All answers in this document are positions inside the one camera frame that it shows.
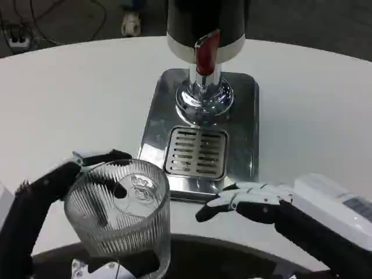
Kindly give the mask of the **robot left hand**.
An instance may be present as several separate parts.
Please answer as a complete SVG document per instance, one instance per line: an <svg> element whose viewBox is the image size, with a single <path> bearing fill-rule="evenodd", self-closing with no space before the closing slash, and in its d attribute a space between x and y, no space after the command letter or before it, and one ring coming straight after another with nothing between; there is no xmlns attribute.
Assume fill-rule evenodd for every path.
<svg viewBox="0 0 372 279"><path fill-rule="evenodd" d="M169 267L170 186L163 170L111 150L73 158L23 182L1 228L1 277L30 278L31 256L49 208L65 215L95 272L113 262L135 278L162 278Z"/></svg>

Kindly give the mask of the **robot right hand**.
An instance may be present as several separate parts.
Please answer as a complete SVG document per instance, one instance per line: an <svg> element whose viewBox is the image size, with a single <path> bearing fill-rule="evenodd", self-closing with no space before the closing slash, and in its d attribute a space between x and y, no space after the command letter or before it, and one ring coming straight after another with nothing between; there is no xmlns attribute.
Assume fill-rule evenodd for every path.
<svg viewBox="0 0 372 279"><path fill-rule="evenodd" d="M292 186L236 182L208 200L195 218L202 223L232 211L272 224L334 276L371 278L371 200L326 176L306 174Z"/></svg>

